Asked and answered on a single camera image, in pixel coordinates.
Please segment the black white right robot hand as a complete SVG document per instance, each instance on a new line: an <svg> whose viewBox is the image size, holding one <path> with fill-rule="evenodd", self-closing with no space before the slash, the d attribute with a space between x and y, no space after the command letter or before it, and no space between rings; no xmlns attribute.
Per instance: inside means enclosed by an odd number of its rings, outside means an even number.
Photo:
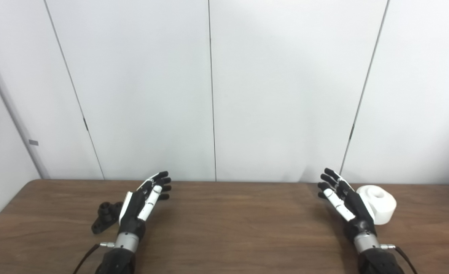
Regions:
<svg viewBox="0 0 449 274"><path fill-rule="evenodd" d="M358 194L348 182L334 170L325 168L317 184L319 198L329 201L343 218L344 234L353 242L360 234L377 236L374 220Z"/></svg>

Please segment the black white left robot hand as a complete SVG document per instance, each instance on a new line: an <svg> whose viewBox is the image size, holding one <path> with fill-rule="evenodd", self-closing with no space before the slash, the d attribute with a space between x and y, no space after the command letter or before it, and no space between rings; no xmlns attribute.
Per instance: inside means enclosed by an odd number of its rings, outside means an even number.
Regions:
<svg viewBox="0 0 449 274"><path fill-rule="evenodd" d="M167 170L147 178L135 191L127 192L119 216L118 234L135 235L141 241L146 221L158 201L170 198L171 178Z"/></svg>

